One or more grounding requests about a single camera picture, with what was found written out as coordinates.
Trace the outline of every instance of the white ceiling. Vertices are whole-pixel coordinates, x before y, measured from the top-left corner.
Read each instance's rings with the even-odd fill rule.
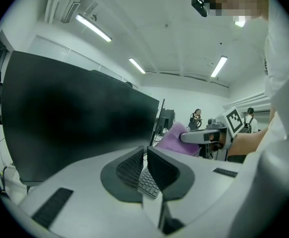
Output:
[[[82,10],[94,2],[87,12],[97,15],[96,24],[113,42],[123,43],[145,71],[217,82],[210,75],[220,57],[227,56],[218,82],[230,85],[246,70],[263,66],[268,27],[262,19],[240,28],[232,17],[203,18],[191,0],[81,1]]]

